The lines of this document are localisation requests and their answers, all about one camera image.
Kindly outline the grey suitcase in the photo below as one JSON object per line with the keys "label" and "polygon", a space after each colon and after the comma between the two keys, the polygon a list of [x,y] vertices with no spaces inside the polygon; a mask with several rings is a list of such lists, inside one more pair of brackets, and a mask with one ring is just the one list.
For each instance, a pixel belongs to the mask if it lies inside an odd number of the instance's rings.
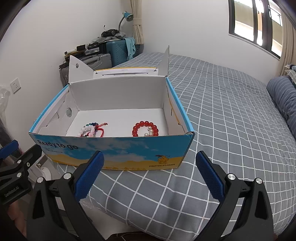
{"label": "grey suitcase", "polygon": [[[93,70],[108,69],[112,67],[110,54],[97,54],[80,58],[80,60]],[[60,78],[63,86],[68,84],[69,80],[69,61],[59,66]]]}

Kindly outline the dark framed window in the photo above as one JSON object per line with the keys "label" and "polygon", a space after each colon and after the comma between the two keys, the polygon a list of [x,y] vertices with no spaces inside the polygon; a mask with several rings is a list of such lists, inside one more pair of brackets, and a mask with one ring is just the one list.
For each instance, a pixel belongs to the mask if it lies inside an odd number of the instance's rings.
{"label": "dark framed window", "polygon": [[276,1],[229,0],[229,34],[273,54],[282,53],[282,13]]}

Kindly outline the white wall socket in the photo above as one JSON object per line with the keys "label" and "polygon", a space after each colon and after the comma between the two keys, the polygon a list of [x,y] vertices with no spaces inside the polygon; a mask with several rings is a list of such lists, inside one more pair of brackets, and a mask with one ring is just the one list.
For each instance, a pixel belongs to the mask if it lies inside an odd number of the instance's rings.
{"label": "white wall socket", "polygon": [[18,92],[21,89],[21,84],[20,84],[20,80],[17,77],[16,79],[14,79],[11,83],[11,90],[13,92],[13,94],[15,94],[16,92]]}

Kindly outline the grey checked folded blanket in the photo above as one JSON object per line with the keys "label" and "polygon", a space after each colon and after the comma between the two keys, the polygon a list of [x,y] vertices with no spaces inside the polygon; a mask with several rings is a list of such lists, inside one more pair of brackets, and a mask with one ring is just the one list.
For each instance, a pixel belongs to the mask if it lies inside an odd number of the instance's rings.
{"label": "grey checked folded blanket", "polygon": [[292,79],[294,85],[296,85],[296,65],[288,64],[285,66],[285,72]]}

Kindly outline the blue yellow cardboard shoebox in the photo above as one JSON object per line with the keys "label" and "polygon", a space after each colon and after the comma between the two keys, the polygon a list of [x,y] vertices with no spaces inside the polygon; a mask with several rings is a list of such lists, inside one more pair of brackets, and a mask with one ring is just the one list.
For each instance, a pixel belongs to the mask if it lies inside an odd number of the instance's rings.
{"label": "blue yellow cardboard shoebox", "polygon": [[[169,50],[158,67],[92,70],[70,57],[69,83],[30,129],[54,162],[79,166],[100,151],[106,170],[178,168],[195,136],[168,78]],[[154,136],[145,137],[151,126]]]}

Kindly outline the blue desk lamp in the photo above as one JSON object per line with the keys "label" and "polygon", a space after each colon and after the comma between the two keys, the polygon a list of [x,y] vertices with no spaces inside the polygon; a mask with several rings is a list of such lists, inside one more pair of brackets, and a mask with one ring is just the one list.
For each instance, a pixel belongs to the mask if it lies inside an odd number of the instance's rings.
{"label": "blue desk lamp", "polygon": [[120,22],[119,22],[119,24],[118,24],[118,30],[119,30],[119,32],[121,31],[121,24],[122,24],[122,22],[123,22],[124,20],[126,20],[127,22],[131,22],[131,21],[133,21],[133,14],[132,14],[132,13],[129,13],[129,12],[127,12],[127,11],[124,11],[124,12],[122,13],[122,15],[123,15],[123,17],[121,18],[121,20],[120,20]]}

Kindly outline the teal suitcase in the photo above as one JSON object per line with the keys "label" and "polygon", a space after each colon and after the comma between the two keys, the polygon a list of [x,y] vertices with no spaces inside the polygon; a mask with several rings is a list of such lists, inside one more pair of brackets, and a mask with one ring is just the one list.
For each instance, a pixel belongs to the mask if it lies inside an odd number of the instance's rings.
{"label": "teal suitcase", "polygon": [[[133,58],[140,54],[141,45],[135,44],[136,53]],[[125,39],[110,40],[106,43],[106,52],[111,55],[112,66],[118,66],[127,61],[127,48]]]}

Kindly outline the white pearl bead cluster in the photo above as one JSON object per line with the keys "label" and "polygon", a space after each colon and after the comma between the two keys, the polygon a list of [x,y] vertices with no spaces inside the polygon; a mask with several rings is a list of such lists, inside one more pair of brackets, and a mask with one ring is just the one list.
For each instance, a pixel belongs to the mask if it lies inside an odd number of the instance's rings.
{"label": "white pearl bead cluster", "polygon": [[147,132],[144,134],[145,137],[151,137],[154,136],[154,130],[151,126],[147,127]]}

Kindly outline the light blue cloth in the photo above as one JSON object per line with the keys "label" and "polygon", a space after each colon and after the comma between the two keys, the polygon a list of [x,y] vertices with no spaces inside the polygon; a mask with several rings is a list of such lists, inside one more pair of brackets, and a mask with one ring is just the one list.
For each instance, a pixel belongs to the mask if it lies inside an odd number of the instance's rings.
{"label": "light blue cloth", "polygon": [[125,38],[126,42],[126,48],[127,48],[127,61],[131,60],[136,53],[136,47],[135,47],[135,39],[133,37],[131,38]]}

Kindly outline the beige window curtain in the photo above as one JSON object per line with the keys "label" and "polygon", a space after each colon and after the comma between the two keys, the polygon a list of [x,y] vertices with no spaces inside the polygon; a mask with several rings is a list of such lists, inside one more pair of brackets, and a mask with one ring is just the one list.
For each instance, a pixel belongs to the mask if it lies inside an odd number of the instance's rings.
{"label": "beige window curtain", "polygon": [[282,53],[277,67],[276,76],[284,75],[287,64],[295,65],[295,28],[282,11]]}

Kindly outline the blue striped pillow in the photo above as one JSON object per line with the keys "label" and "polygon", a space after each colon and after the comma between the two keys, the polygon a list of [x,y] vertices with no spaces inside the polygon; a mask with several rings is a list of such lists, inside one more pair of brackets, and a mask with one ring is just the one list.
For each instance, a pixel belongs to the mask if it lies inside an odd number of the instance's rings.
{"label": "blue striped pillow", "polygon": [[295,137],[295,84],[290,77],[280,76],[270,80],[266,88]]}

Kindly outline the grey checked bed sheet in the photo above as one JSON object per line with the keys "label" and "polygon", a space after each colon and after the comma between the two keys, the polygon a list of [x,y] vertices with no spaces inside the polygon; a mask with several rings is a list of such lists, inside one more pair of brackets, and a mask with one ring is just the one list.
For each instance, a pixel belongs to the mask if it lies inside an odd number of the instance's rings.
{"label": "grey checked bed sheet", "polygon": [[203,151],[226,173],[261,178],[280,234],[295,215],[295,139],[265,85],[202,60],[171,55],[169,79],[195,131],[181,166],[159,171],[103,171],[81,201],[103,235],[102,214],[164,240],[193,240],[215,200],[195,156]]}

